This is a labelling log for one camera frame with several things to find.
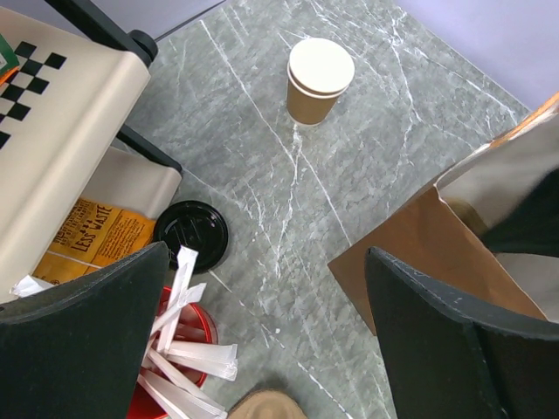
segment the cup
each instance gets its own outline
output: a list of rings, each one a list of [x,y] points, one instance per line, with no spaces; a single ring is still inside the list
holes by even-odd
[[[353,59],[337,43],[323,38],[300,41],[287,64],[287,111],[301,125],[321,123],[354,75]]]

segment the black lid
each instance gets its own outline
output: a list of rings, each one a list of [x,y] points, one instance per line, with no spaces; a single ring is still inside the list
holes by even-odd
[[[198,252],[194,273],[206,272],[225,254],[229,241],[227,224],[207,203],[182,201],[168,207],[157,219],[154,241],[169,247],[170,267],[178,267],[176,254],[181,246]]]

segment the white cup lid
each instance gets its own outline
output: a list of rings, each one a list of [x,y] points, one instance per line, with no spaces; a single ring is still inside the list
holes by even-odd
[[[300,41],[289,54],[291,74],[307,89],[336,93],[355,75],[353,59],[336,42],[323,38]]]

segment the gray marble countertop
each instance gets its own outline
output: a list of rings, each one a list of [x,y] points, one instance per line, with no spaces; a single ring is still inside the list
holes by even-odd
[[[286,62],[305,37],[355,59],[318,127],[286,113]],[[310,418],[396,417],[375,337],[327,262],[442,168],[527,113],[390,0],[238,0],[160,42],[132,127],[184,165],[176,201],[228,220],[228,258],[195,277],[220,340],[239,344],[228,408],[285,390]]]

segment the red cup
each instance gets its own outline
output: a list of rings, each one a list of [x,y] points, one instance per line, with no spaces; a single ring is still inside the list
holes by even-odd
[[[159,312],[162,312],[169,301],[171,289],[167,286],[163,288],[161,300],[159,302]],[[178,326],[176,328],[175,340],[187,340],[189,342],[217,344],[217,329],[210,315],[198,304],[188,304],[181,311]],[[184,375],[198,387],[202,387],[206,377],[205,373],[175,365]],[[167,414],[146,393],[143,387],[136,383],[134,395],[128,408],[127,419],[164,419]]]

